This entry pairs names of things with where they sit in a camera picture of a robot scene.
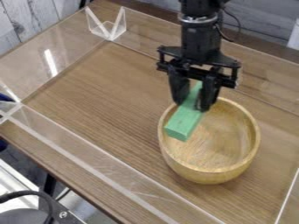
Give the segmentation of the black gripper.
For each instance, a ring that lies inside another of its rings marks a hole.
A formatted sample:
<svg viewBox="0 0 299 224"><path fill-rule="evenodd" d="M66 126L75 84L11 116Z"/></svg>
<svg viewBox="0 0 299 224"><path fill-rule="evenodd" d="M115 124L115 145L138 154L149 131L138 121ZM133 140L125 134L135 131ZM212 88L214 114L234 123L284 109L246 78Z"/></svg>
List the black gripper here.
<svg viewBox="0 0 299 224"><path fill-rule="evenodd" d="M182 45L158 47L161 59L157 66L161 71L169 70L173 100L178 105L184 104L190 94L189 78L204 81L196 108L208 112L218 100L221 87L237 87L241 62L221 50L222 40L228 39L222 32L221 14L212 14L209 17L189 17L182 14L180 19Z"/></svg>

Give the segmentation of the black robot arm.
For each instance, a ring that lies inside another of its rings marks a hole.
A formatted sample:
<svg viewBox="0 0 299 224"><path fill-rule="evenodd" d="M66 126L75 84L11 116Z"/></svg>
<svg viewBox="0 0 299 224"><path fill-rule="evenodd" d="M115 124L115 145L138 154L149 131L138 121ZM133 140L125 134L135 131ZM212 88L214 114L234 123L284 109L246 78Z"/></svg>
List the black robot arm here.
<svg viewBox="0 0 299 224"><path fill-rule="evenodd" d="M217 102L221 88L238 85L241 62L225 55L222 12L230 0L180 0L182 44L158 47L157 69L167 72L173 100L182 105L192 91L192 79L202 82L194 107L206 112Z"/></svg>

